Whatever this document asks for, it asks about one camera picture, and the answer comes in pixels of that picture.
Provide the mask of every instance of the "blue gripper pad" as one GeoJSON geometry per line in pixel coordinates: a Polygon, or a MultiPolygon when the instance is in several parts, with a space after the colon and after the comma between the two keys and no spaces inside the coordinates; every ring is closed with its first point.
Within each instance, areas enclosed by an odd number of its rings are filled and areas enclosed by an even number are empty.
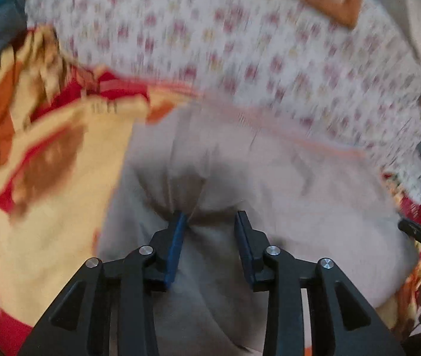
{"type": "Polygon", "coordinates": [[[187,226],[187,218],[182,212],[175,213],[171,224],[173,223],[175,223],[175,227],[168,227],[168,229],[174,228],[174,235],[172,237],[172,243],[168,251],[166,274],[164,276],[164,284],[166,285],[166,288],[168,288],[176,278],[180,252],[182,249],[182,243],[184,241],[184,231],[186,230],[187,226]]]}

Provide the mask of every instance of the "floral patterned fabric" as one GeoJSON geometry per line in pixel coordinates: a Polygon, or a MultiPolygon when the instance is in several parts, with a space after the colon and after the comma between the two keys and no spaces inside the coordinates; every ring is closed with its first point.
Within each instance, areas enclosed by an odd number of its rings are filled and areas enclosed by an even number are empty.
{"type": "Polygon", "coordinates": [[[376,0],[352,31],[300,0],[27,0],[26,12],[86,65],[185,80],[323,127],[382,169],[413,172],[405,186],[421,202],[421,70],[376,0]]]}

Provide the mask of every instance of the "metal screw head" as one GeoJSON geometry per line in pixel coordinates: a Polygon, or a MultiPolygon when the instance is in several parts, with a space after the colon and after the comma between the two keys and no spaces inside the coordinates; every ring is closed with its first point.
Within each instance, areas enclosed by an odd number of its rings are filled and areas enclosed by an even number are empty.
{"type": "Polygon", "coordinates": [[[265,250],[270,256],[277,256],[281,253],[281,249],[278,246],[268,246],[265,250]]]}
{"type": "Polygon", "coordinates": [[[147,256],[149,254],[151,254],[153,251],[153,248],[151,246],[145,245],[140,247],[140,254],[143,256],[147,256]]]}
{"type": "Polygon", "coordinates": [[[321,261],[319,261],[321,266],[326,269],[330,269],[334,266],[334,261],[330,258],[323,258],[321,261]]]}
{"type": "Polygon", "coordinates": [[[94,268],[95,266],[98,265],[98,263],[99,263],[99,260],[98,260],[98,258],[95,258],[95,257],[89,258],[89,259],[87,259],[87,261],[85,261],[85,265],[88,268],[94,268]]]}

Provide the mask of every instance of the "floral bedsheet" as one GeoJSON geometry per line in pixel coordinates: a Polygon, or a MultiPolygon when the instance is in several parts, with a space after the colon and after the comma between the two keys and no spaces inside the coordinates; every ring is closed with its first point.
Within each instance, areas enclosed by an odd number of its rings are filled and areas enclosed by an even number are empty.
{"type": "Polygon", "coordinates": [[[26,13],[86,65],[185,80],[323,127],[402,173],[421,203],[421,69],[377,0],[352,31],[300,0],[27,0],[26,13]]]}

